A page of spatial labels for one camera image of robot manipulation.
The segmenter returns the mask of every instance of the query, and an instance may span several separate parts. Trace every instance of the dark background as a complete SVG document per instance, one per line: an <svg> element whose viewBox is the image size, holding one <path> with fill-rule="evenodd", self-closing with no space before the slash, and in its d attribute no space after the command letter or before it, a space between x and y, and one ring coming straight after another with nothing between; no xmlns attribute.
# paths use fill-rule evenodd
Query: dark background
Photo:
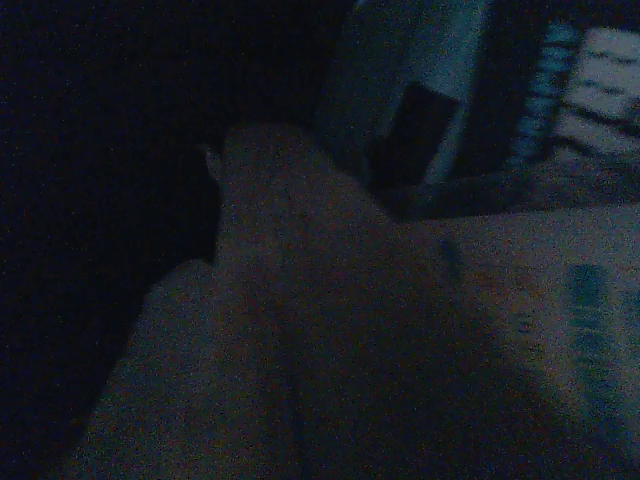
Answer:
<svg viewBox="0 0 640 480"><path fill-rule="evenodd" d="M149 287L211 260L219 195L193 145L311 126L354 1L56 2L0 30L0 476L69 448Z"/></svg>

